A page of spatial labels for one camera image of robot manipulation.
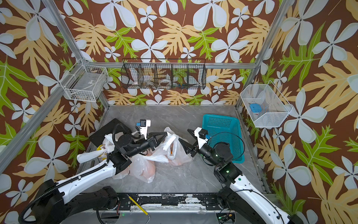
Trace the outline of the white printed plastic bag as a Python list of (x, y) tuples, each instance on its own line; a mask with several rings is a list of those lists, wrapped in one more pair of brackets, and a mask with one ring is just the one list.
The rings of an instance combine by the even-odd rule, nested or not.
[(81, 181), (101, 181), (124, 171), (130, 164), (130, 158), (147, 150), (147, 141), (134, 141), (131, 134), (123, 134), (118, 139), (114, 134), (105, 136), (107, 144), (100, 150), (82, 153), (77, 156), (79, 163), (85, 163), (96, 157), (102, 161), (78, 175)]

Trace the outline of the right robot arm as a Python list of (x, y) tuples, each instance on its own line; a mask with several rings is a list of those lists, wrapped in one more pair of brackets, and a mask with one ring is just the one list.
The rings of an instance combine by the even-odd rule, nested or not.
[(242, 215), (252, 224), (303, 223), (298, 215), (286, 213), (251, 184), (243, 172), (233, 164), (234, 156), (229, 143), (221, 141), (211, 147), (211, 137), (207, 130), (198, 127), (195, 130), (188, 129), (188, 132), (196, 142), (190, 144), (183, 139), (179, 141), (186, 154), (192, 157), (199, 154), (214, 167), (214, 176), (224, 185), (218, 193), (219, 203), (223, 209)]

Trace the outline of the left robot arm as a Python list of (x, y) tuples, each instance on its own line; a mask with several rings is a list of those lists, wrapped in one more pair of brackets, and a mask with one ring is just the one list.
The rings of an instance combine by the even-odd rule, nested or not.
[(151, 132), (150, 121), (142, 119), (136, 124), (139, 132), (134, 136), (129, 129), (118, 123), (109, 134), (114, 149), (106, 148), (107, 158), (98, 165), (65, 180), (48, 180), (40, 186), (31, 201), (18, 216), (20, 224), (27, 224), (27, 212), (34, 215), (34, 224), (60, 224), (67, 217), (89, 209), (114, 208), (118, 196), (112, 187), (104, 187), (93, 193), (85, 193), (89, 187), (113, 177), (132, 163), (130, 158), (156, 147), (167, 137), (166, 132)]

